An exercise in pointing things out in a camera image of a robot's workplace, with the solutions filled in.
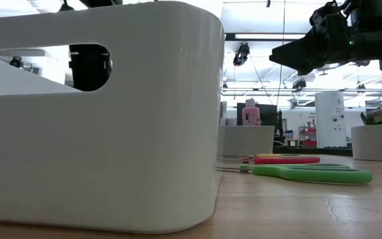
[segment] pink bottle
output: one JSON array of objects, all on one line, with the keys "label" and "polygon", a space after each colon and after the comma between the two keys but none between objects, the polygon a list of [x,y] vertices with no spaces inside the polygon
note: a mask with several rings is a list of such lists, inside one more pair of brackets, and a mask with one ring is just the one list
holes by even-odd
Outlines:
[{"label": "pink bottle", "polygon": [[243,109],[243,125],[247,126],[260,126],[260,111],[256,107],[254,99],[245,101],[245,108]]}]

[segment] black monitor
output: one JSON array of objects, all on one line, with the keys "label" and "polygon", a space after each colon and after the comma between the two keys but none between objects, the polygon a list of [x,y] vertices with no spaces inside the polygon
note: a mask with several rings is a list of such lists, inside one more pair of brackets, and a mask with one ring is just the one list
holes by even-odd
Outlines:
[{"label": "black monitor", "polygon": [[[262,125],[278,126],[277,106],[256,104],[256,107],[259,108]],[[245,108],[244,103],[237,103],[237,125],[243,125],[243,108]]]}]

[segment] robotic arm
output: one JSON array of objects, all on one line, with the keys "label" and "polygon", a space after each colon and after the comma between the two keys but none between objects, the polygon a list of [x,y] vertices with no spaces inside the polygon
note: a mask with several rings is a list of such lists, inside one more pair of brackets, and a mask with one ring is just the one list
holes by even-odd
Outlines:
[{"label": "robotic arm", "polygon": [[309,74],[325,64],[379,60],[382,70],[382,0],[336,0],[315,10],[302,39],[274,48],[269,59]]}]

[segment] pink object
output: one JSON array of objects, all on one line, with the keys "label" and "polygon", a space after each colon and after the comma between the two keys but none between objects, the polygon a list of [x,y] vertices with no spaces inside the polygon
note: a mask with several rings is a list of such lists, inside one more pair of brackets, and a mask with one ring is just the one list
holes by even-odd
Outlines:
[{"label": "pink object", "polygon": [[284,158],[256,158],[255,164],[304,164],[304,163],[319,163],[319,157],[284,157]]},{"label": "pink object", "polygon": [[245,101],[245,108],[243,109],[243,125],[246,126],[260,126],[260,111],[256,107],[254,99]]}]

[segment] table surface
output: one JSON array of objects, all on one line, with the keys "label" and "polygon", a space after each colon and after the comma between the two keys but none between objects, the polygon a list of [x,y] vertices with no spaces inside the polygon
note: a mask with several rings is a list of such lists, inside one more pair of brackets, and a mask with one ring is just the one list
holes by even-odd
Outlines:
[{"label": "table surface", "polygon": [[299,183],[225,172],[213,215],[200,225],[167,235],[132,235],[45,226],[0,224],[0,239],[37,238],[268,238],[382,239],[382,162],[323,155],[322,163],[369,169],[365,186]]}]

